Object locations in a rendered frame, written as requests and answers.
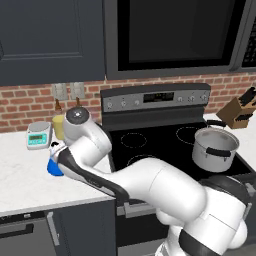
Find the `dark grey wall cupboard door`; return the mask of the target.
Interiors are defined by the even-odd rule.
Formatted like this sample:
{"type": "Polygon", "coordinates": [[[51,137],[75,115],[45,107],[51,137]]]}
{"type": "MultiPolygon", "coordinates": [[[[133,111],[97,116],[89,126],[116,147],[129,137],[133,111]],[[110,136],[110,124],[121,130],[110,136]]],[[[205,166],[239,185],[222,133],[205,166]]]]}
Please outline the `dark grey wall cupboard door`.
{"type": "Polygon", "coordinates": [[[0,86],[104,76],[102,0],[0,0],[0,86]]]}

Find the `grey dishwasher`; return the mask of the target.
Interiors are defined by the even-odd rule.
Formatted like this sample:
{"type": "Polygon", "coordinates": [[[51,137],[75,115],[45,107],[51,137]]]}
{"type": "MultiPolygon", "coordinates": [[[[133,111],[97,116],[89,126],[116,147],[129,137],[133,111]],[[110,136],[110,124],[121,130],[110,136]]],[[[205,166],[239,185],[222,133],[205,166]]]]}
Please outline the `grey dishwasher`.
{"type": "Polygon", "coordinates": [[[43,211],[0,217],[0,227],[33,224],[31,234],[0,239],[0,256],[57,256],[43,211]]]}

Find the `dark grey base cupboard door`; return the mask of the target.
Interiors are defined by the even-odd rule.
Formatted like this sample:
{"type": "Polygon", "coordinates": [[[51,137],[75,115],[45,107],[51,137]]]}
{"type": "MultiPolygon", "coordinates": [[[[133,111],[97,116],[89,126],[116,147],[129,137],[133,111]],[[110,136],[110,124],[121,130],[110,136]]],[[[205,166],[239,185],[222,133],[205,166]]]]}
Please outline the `dark grey base cupboard door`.
{"type": "Polygon", "coordinates": [[[117,256],[113,200],[54,209],[53,221],[57,256],[117,256]]]}

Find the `grey wall socket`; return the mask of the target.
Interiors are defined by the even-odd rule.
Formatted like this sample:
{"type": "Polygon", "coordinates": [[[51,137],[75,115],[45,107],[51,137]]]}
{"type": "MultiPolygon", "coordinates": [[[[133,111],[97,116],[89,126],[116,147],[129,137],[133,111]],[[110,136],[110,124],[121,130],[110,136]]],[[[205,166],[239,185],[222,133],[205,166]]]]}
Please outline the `grey wall socket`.
{"type": "Polygon", "coordinates": [[[70,84],[71,98],[75,100],[76,98],[84,99],[84,83],[83,82],[74,82],[70,84]]]}
{"type": "Polygon", "coordinates": [[[60,101],[67,100],[67,87],[65,83],[56,83],[52,85],[52,93],[55,99],[60,101]]]}

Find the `dark grey base cupboard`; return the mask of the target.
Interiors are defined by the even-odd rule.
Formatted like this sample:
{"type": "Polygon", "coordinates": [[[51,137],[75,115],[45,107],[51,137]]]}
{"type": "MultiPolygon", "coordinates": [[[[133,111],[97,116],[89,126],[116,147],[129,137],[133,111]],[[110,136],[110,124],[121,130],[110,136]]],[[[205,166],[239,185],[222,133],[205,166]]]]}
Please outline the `dark grey base cupboard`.
{"type": "Polygon", "coordinates": [[[253,197],[256,194],[256,174],[246,174],[246,175],[237,175],[236,179],[245,186],[249,194],[249,203],[247,204],[246,210],[243,215],[243,219],[249,214],[249,211],[252,207],[253,197]]]}

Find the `black stove with steel panel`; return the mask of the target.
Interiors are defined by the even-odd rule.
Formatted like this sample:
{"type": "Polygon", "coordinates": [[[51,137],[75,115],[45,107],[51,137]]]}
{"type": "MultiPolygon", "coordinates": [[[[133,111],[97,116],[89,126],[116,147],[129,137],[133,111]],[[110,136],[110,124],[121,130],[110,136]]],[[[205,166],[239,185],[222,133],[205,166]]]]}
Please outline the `black stove with steel panel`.
{"type": "MultiPolygon", "coordinates": [[[[104,90],[101,93],[102,125],[111,137],[109,162],[112,172],[132,163],[155,157],[182,170],[195,181],[213,174],[194,165],[195,133],[207,126],[203,118],[211,88],[206,83],[137,86],[104,90]],[[190,102],[189,96],[195,96],[190,102]]],[[[231,167],[222,173],[256,174],[236,151],[231,167]]],[[[134,218],[116,216],[118,256],[155,256],[168,237],[169,227],[156,213],[134,218]]]]}

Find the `teal and white kitchen scale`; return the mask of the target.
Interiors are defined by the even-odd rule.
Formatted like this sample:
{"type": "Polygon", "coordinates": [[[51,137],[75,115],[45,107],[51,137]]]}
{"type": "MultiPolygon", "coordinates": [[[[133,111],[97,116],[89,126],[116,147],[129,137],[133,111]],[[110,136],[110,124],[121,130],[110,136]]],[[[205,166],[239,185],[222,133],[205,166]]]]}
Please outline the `teal and white kitchen scale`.
{"type": "Polygon", "coordinates": [[[28,150],[46,149],[52,141],[52,124],[38,121],[28,126],[26,134],[26,146],[28,150]]]}

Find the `black and steel microwave oven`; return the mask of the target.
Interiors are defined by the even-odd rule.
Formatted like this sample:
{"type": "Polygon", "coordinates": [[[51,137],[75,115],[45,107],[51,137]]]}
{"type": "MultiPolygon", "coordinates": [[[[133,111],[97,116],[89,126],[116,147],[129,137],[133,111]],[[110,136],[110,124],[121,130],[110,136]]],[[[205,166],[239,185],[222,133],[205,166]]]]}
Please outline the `black and steel microwave oven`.
{"type": "Polygon", "coordinates": [[[109,80],[256,72],[256,0],[103,0],[109,80]]]}

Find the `wooden knife block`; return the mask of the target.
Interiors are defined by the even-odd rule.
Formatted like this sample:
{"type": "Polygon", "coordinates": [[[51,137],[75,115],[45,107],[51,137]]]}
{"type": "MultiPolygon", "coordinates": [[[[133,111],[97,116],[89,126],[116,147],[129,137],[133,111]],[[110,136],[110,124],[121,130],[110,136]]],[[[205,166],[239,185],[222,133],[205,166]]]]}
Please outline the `wooden knife block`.
{"type": "Polygon", "coordinates": [[[227,103],[217,116],[231,129],[246,128],[249,119],[256,111],[256,88],[249,88],[239,98],[233,98],[227,103]]]}

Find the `yellow bottle with brown neck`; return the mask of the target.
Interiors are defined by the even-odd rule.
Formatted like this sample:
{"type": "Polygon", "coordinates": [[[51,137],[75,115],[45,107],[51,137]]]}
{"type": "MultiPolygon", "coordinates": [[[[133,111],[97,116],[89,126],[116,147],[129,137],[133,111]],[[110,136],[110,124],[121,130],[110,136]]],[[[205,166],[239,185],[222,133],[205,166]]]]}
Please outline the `yellow bottle with brown neck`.
{"type": "Polygon", "coordinates": [[[53,128],[55,132],[55,136],[58,140],[64,139],[64,130],[63,130],[63,121],[64,114],[59,103],[59,100],[55,100],[55,112],[52,118],[53,128]]]}

